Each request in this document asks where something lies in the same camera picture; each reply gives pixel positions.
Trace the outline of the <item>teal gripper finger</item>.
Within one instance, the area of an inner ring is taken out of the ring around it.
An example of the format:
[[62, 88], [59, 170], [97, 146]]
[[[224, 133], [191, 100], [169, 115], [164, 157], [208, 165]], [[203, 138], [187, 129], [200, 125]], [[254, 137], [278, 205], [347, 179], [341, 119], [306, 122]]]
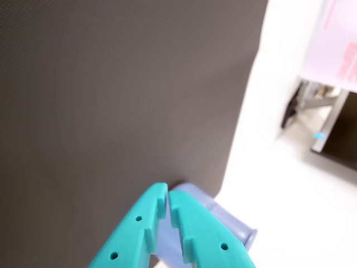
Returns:
[[149, 267], [156, 253], [159, 221], [166, 217], [168, 186], [151, 185], [135, 202], [89, 267]]
[[189, 193], [169, 192], [171, 224], [192, 267], [255, 267], [243, 244]]

